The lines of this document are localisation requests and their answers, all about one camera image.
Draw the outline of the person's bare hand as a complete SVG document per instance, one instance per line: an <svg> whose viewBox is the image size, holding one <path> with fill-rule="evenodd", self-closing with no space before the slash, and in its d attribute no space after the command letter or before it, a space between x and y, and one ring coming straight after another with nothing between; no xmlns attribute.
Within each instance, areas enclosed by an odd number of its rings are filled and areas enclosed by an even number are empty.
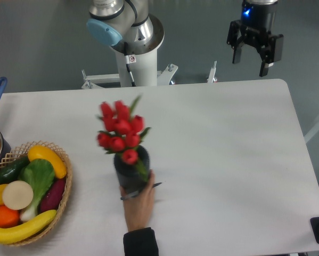
<svg viewBox="0 0 319 256"><path fill-rule="evenodd" d="M148 183L142 192L134 198L123 201L124 215L128 232L146 228L154 207L155 174L150 171Z"/></svg>

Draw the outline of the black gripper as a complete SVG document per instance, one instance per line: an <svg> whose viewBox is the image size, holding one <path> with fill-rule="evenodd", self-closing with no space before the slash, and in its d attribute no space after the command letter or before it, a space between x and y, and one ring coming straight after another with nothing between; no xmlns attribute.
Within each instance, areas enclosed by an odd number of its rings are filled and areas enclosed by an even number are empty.
<svg viewBox="0 0 319 256"><path fill-rule="evenodd" d="M269 68L282 59L282 34L272 34L278 1L243 1L241 18L230 23L227 44L233 50L232 64L241 61L242 47L251 46L261 57L259 76L268 74Z"/></svg>

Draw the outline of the black sleeved forearm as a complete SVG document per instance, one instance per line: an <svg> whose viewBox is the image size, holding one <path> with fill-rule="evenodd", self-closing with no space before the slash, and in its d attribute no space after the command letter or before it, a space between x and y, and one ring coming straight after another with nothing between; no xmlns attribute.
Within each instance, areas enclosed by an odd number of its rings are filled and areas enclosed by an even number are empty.
<svg viewBox="0 0 319 256"><path fill-rule="evenodd" d="M123 245L125 256L159 256L155 232L150 227L124 234Z"/></svg>

